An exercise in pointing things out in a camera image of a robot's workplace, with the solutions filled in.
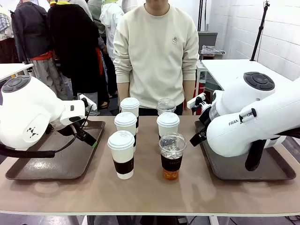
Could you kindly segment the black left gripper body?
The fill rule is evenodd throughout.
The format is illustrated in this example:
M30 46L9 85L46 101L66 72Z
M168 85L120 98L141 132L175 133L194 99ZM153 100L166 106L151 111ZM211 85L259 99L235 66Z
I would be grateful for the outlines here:
M64 127L61 130L63 136L71 136L77 134L77 139L85 143L92 143L92 136L87 133L85 130L81 129L79 123L73 123Z

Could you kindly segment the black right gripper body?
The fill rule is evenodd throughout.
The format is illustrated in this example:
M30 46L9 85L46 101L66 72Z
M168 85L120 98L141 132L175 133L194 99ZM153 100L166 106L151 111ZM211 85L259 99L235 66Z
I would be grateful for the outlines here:
M211 123L211 105L203 105L199 121L203 124L201 131L206 132L208 125Z

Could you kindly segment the person's left hand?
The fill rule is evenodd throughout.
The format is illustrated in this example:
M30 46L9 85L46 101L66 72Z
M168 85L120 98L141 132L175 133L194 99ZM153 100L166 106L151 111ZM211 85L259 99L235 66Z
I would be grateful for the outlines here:
M187 102L193 98L194 91L185 91L185 100L184 100L184 108L182 115L193 115L191 109L187 107Z

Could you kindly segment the person's right hand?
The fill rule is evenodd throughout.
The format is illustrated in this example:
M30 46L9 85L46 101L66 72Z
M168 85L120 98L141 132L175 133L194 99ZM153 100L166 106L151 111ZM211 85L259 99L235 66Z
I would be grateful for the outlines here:
M118 106L121 105L121 102L125 99L125 98L128 98L129 97L129 93L128 93L128 90L125 91L125 90L121 90L121 91L118 91Z

